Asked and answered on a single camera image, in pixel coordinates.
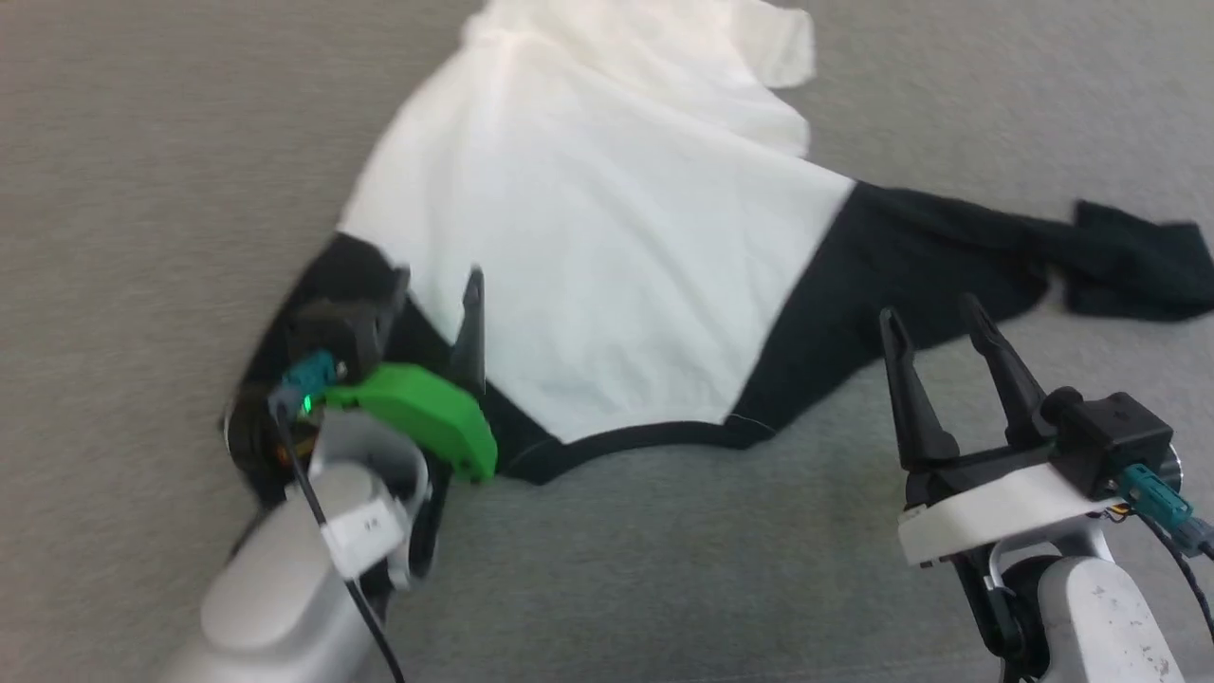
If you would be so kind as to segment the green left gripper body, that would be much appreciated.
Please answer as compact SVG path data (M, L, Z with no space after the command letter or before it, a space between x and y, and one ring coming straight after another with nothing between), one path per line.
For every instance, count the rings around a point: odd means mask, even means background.
M469 480L497 474L498 445L473 394L416 364L381 364L359 385L325 389L325 405L359 408Z

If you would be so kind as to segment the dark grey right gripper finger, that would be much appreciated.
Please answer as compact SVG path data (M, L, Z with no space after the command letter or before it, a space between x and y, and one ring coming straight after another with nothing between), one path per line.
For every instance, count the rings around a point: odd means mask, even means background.
M879 325L902 469L934 469L958 459L958 442L940 423L917 372L917 346L901 315L894 307L886 307L880 312Z
M963 295L960 311L968 337L974 349L983 355L1002 403L1006 445L1015 449L1044 445L1057 433L1040 415L1040 403L1046 399L1044 389L974 294Z

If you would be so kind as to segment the black and white shirt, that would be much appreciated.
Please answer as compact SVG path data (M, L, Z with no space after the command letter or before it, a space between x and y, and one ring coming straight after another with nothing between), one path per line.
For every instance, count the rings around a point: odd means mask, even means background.
M964 294L1002 323L1053 275L1076 315L1214 314L1196 224L1088 200L1038 220L810 161L777 90L815 76L812 40L764 0L487 0L382 130L240 389L285 370L301 306L386 297L395 268L387 358L443 371L481 268L497 471L541 484L777 436L880 358L886 307L926 347L966 332Z

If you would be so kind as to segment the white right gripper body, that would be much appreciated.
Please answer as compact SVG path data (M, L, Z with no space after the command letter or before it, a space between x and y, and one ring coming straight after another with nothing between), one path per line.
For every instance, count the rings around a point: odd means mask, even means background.
M1053 463L1036 463L904 511L897 536L910 567L966 560L976 570L997 570L1002 554L1040 543L1110 562L1110 542L1095 516L1111 503L1085 497Z

